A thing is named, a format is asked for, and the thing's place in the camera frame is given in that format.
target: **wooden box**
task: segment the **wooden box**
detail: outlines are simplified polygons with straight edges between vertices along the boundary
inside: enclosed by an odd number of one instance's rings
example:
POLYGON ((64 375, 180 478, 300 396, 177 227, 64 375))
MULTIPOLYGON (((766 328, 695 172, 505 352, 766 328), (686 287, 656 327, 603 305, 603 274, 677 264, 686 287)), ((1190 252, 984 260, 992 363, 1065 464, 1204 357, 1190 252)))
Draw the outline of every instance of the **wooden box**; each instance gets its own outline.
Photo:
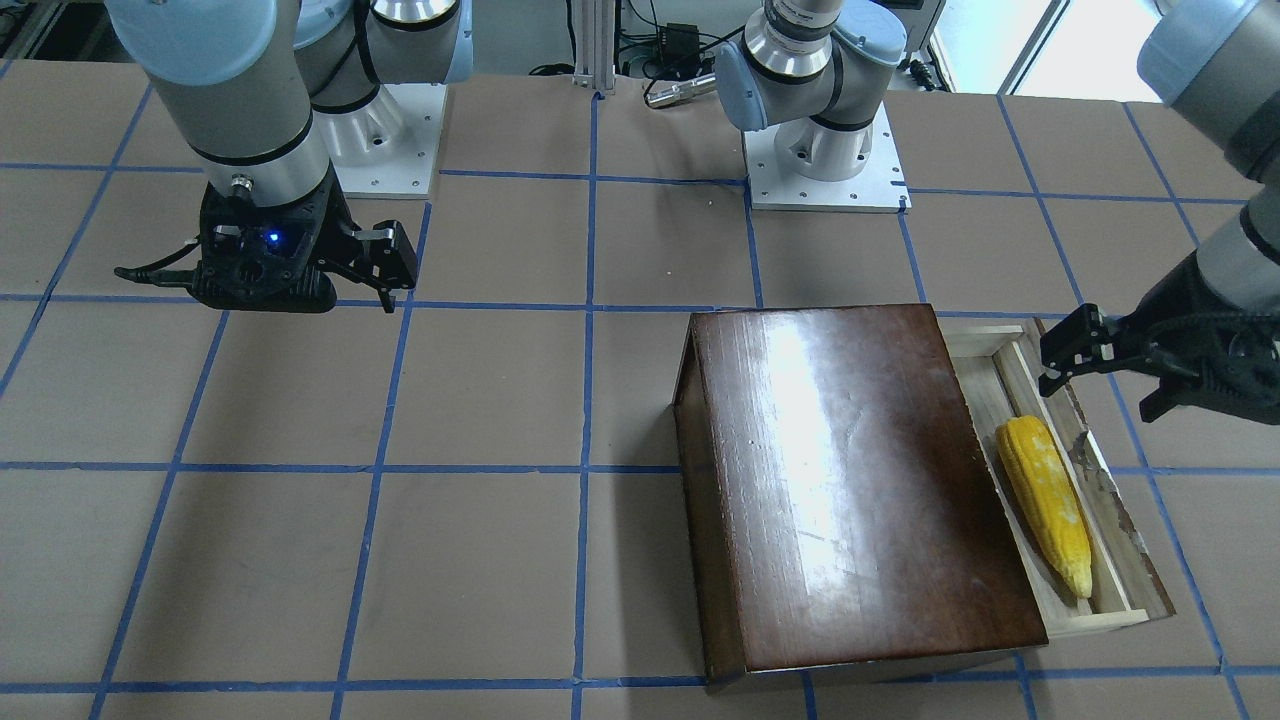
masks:
POLYGON ((955 670, 1172 612, 1074 401, 1036 393, 1037 337, 943 337, 928 305, 691 318, 675 409, 713 688, 955 670), (1091 601, 1039 559, 992 461, 1015 414, 1070 450, 1091 601))

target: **box lid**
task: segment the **box lid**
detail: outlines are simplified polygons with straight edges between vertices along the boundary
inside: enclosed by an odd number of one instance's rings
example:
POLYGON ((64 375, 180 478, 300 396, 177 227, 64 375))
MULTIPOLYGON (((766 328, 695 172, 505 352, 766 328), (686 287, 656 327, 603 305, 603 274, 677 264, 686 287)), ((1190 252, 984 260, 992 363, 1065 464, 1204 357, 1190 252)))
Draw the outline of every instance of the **box lid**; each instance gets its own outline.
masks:
POLYGON ((928 305, 695 315, 746 669, 1047 642, 928 305))

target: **power adapter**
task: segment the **power adapter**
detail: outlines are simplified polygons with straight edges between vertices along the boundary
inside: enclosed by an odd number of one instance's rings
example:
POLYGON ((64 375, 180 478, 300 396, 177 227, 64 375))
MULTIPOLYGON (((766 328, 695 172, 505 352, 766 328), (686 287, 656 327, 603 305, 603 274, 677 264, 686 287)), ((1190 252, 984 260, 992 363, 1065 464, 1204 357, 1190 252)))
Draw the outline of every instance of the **power adapter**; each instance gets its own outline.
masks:
POLYGON ((667 79, 691 79, 701 68, 698 26, 669 23, 658 28, 658 61, 667 79))

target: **wooden board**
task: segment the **wooden board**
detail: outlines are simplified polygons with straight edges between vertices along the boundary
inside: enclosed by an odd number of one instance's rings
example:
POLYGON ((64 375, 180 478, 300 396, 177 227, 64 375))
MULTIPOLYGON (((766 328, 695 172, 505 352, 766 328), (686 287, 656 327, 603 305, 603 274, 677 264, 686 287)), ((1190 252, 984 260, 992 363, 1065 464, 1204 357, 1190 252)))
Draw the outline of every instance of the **wooden board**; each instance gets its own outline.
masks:
POLYGON ((1047 641, 929 306, 695 315, 676 421, 712 683, 1047 641))

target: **yellow corn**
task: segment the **yellow corn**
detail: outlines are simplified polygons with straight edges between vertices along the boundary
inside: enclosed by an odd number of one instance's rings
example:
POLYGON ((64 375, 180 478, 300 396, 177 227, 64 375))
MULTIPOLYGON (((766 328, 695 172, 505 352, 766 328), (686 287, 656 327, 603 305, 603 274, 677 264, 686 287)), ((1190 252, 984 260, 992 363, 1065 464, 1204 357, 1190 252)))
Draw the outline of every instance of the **yellow corn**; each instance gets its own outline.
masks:
POLYGON ((996 443, 1044 559, 1076 597, 1089 597, 1093 594, 1089 533, 1044 421, 1034 415, 1014 418, 996 429, 996 443))

